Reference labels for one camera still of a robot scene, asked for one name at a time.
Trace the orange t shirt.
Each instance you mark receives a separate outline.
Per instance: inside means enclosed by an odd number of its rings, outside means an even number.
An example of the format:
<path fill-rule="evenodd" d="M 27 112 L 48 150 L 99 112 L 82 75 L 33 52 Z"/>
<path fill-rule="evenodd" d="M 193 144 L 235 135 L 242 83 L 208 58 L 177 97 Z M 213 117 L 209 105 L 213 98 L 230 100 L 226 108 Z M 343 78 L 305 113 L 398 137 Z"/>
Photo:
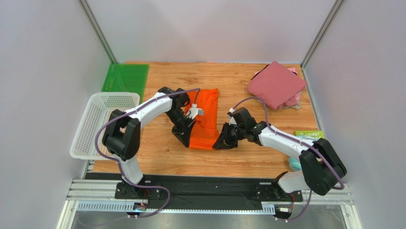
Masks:
<path fill-rule="evenodd" d="M 212 150 L 214 143 L 219 137 L 217 129 L 217 112 L 219 90 L 202 89 L 199 93 L 189 92 L 191 102 L 196 100 L 198 108 L 203 110 L 203 115 L 195 117 L 195 124 L 191 131 L 189 148 L 200 150 Z"/>

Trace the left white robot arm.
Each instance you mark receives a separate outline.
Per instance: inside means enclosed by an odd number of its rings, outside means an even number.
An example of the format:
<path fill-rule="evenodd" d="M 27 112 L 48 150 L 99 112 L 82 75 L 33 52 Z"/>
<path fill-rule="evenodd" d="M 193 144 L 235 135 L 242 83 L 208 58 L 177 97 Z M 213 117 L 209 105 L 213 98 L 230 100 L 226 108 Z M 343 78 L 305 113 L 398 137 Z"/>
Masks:
<path fill-rule="evenodd" d="M 110 159 L 118 164 L 124 182 L 133 187 L 146 187 L 142 183 L 143 172 L 136 157 L 141 143 L 141 131 L 161 114 L 168 116 L 173 124 L 172 134 L 188 148 L 195 118 L 204 112 L 196 103 L 191 103 L 188 91 L 181 88 L 174 91 L 163 87 L 137 107 L 123 112 L 114 110 L 109 121 L 95 137 L 99 139 L 103 135 L 102 144 L 112 154 Z"/>

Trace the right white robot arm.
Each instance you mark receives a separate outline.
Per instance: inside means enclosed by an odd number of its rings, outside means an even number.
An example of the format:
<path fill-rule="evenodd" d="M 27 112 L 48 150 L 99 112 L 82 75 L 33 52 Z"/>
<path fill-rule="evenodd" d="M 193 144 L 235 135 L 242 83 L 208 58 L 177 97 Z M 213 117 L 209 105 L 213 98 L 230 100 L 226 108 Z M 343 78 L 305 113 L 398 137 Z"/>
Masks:
<path fill-rule="evenodd" d="M 230 122 L 224 123 L 213 149 L 237 148 L 238 142 L 246 139 L 299 161 L 301 170 L 283 172 L 272 181 L 271 187 L 276 198 L 299 190 L 311 190 L 324 196 L 331 189 L 344 188 L 342 179 L 347 169 L 328 140 L 299 138 L 265 121 L 256 122 L 244 107 L 231 109 L 228 115 Z"/>

